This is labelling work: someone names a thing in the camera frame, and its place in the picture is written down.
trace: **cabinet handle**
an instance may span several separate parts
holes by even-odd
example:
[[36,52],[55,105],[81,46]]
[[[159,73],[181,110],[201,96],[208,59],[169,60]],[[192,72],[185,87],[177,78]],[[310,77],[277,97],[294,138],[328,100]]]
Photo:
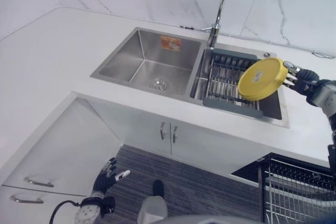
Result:
[[164,138],[166,137],[167,133],[163,132],[163,128],[164,128],[165,123],[161,123],[161,127],[160,127],[160,135],[161,135],[161,139],[164,140]]
[[173,144],[175,144],[176,139],[177,139],[176,131],[177,131],[177,126],[174,127],[174,131],[173,131]]
[[31,185],[36,185],[36,186],[46,186],[46,187],[54,187],[54,185],[52,184],[52,183],[50,183],[50,182],[48,182],[48,183],[40,183],[40,182],[37,182],[37,181],[33,181],[33,180],[31,180],[30,178],[28,178],[28,177],[25,177],[24,179],[23,179],[25,182],[27,182],[27,183],[30,183]]
[[30,203],[30,204],[43,204],[43,200],[40,198],[37,198],[36,200],[25,200],[25,199],[18,199],[14,195],[10,196],[10,199],[12,201],[15,201],[16,203]]

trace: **white countertop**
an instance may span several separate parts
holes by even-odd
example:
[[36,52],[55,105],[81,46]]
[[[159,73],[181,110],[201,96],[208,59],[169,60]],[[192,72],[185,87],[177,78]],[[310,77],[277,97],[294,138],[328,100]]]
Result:
[[[283,89],[290,128],[91,78],[136,27],[206,40],[208,34],[75,8],[57,8],[0,41],[0,184],[76,96],[101,99],[242,137],[329,166],[326,116]],[[336,79],[336,60],[219,36],[217,43],[274,52]]]

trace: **drawer handle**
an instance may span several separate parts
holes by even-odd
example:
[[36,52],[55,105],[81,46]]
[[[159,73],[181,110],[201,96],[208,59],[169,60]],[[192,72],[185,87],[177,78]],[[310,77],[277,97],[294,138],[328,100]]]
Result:
[[25,177],[23,180],[25,182],[27,182],[27,183],[30,183],[31,185],[54,187],[54,185],[52,183],[50,183],[50,182],[48,182],[48,183],[40,183],[40,182],[37,182],[37,181],[33,181],[30,178],[28,178],[28,177]]
[[16,203],[29,203],[29,204],[43,204],[43,200],[40,198],[37,198],[36,200],[25,200],[25,199],[18,199],[14,195],[10,196],[10,199],[12,201],[15,201]]

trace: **wire rack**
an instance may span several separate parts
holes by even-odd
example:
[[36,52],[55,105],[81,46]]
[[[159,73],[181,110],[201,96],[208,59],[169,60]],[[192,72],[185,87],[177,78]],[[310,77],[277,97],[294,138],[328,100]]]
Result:
[[250,60],[230,56],[212,58],[206,98],[260,110],[259,101],[247,101],[238,93],[238,81],[252,64]]
[[266,223],[292,224],[336,216],[331,176],[274,159],[265,173]]

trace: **white label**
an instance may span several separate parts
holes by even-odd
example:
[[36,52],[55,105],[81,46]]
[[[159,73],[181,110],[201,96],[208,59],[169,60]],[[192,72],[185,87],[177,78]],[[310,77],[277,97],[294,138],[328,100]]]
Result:
[[259,71],[259,72],[257,72],[257,74],[256,74],[256,76],[254,76],[254,79],[253,79],[253,81],[252,82],[257,82],[257,81],[259,81],[259,79],[260,79],[260,77],[263,75],[263,71]]

